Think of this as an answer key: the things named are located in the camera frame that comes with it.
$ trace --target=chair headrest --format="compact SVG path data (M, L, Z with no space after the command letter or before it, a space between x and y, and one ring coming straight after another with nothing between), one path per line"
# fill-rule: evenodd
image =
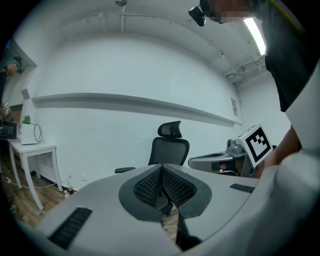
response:
M158 128L158 134L161 137L167 138L182 138L179 126L181 121L166 122Z

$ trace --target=chair armrest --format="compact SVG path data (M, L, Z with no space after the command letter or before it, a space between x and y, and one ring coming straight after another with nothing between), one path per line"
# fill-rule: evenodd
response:
M134 169L136 169L136 167L118 168L118 169L115 169L115 170L114 170L114 173L115 173L115 174L122 174L122 173L125 173L125 172L127 172L127 171L134 170Z

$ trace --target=ceiling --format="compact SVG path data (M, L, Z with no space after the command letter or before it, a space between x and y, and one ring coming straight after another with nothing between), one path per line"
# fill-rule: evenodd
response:
M124 8L115 0L46 3L64 39L110 32L156 37L196 54L235 86L266 71L264 55L243 21L218 24L207 18L203 27L193 21L188 11L199 0L128 0Z

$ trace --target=fluorescent light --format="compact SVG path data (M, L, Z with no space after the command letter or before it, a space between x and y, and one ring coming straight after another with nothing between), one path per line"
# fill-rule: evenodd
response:
M265 45L265 42L262 38L262 35L260 34L260 31L259 31L254 19L253 18L246 18L244 20L244 23L246 24L246 26L250 30L251 35L253 36L255 43L259 48L260 54L264 55L266 53L266 45Z

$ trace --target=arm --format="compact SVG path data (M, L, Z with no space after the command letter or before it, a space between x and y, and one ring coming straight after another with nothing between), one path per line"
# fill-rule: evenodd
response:
M279 165L283 159L295 152L298 152L300 149L301 146L298 136L294 128L291 126L279 146L257 166L253 176L255 178L260 178L265 168Z

